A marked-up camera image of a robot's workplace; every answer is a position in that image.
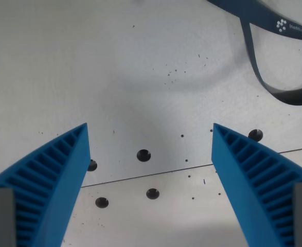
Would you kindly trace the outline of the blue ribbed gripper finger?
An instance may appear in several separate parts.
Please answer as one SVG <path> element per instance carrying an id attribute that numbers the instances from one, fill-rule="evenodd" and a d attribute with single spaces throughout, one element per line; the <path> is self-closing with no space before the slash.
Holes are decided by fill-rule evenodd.
<path id="1" fill-rule="evenodd" d="M 293 187 L 302 168 L 232 129 L 213 125 L 211 160 L 249 246 L 295 246 Z"/>
<path id="2" fill-rule="evenodd" d="M 14 195 L 17 246 L 60 246 L 91 155 L 83 123 L 0 173 Z"/>

